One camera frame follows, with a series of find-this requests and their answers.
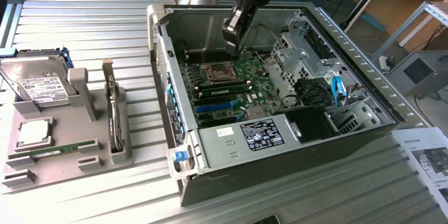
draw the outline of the blue pcie slot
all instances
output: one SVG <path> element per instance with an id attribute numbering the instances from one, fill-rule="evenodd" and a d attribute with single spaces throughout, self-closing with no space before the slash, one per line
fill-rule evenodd
<path id="1" fill-rule="evenodd" d="M 218 111 L 218 110 L 226 110 L 226 109 L 233 109 L 235 107 L 235 101 L 234 102 L 226 102 L 215 105 L 209 105 L 209 106 L 199 106 L 197 108 L 197 113 L 205 113 L 210 111 Z"/>

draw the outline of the gray parts tray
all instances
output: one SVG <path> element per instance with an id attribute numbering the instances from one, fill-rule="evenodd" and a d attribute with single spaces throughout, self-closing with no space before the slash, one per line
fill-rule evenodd
<path id="1" fill-rule="evenodd" d="M 55 182 L 62 182 L 77 177 L 89 176 L 111 169 L 130 166 L 134 163 L 126 101 L 127 95 L 125 88 L 121 88 L 122 100 L 119 102 L 125 150 L 123 152 L 114 154 L 110 151 L 109 143 L 109 112 L 105 89 L 93 90 L 90 93 L 97 108 L 98 121 L 91 122 L 85 106 L 73 105 L 49 107 L 34 117 L 35 119 L 49 117 L 53 117 L 54 119 L 54 126 L 50 131 L 54 145 L 46 148 L 71 145 L 86 141 L 91 141 L 93 143 L 79 147 L 77 151 L 66 154 L 41 158 L 33 158 L 30 156 L 19 157 L 17 158 L 19 159 L 18 162 L 13 163 L 14 167 L 6 163 L 0 184 L 0 192 L 3 194 Z M 25 121 L 25 117 L 15 111 L 7 152 L 9 155 L 35 151 L 15 151 L 17 141 L 21 134 L 19 127 L 21 123 Z"/>

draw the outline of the warning sticker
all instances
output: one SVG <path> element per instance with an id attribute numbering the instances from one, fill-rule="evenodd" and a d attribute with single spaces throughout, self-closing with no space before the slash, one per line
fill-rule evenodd
<path id="1" fill-rule="evenodd" d="M 253 151 L 286 143 L 273 119 L 242 124 L 241 127 Z"/>
<path id="2" fill-rule="evenodd" d="M 35 78 L 19 80 L 31 99 L 37 103 L 67 100 L 67 92 L 62 79 L 57 77 Z"/>

